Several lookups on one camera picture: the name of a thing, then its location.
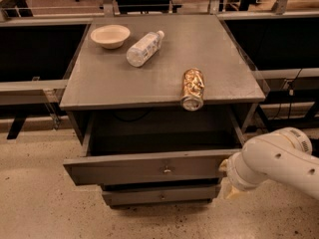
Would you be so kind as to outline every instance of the can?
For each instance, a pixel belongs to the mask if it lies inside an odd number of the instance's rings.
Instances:
[[[188,69],[183,74],[180,104],[188,111],[197,111],[203,106],[203,74],[197,68]]]

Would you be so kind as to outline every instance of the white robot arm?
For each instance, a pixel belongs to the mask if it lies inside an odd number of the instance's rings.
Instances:
[[[319,199],[319,158],[311,152],[307,135],[286,127],[250,139],[227,161],[227,176],[242,191],[273,179]]]

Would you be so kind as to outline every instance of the beige bowl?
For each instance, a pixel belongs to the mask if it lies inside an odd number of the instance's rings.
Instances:
[[[91,33],[91,39],[106,49],[121,47],[130,36],[128,28],[121,25],[108,25],[97,28]]]

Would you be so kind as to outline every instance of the water bottle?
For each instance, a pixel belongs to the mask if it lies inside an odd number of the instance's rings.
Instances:
[[[157,50],[160,49],[163,31],[149,32],[127,51],[127,59],[134,67],[141,67]]]

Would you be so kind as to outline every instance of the gray cabinet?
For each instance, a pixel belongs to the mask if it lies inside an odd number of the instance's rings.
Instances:
[[[64,165],[76,185],[99,184],[111,206],[211,200],[220,163],[241,147],[236,114],[264,94],[219,21],[211,15],[96,19],[95,28],[125,25],[131,36],[117,50],[88,37],[61,101],[83,146]],[[144,33],[163,30],[161,49],[142,67],[126,50]],[[182,74],[198,67],[204,107],[180,104]]]

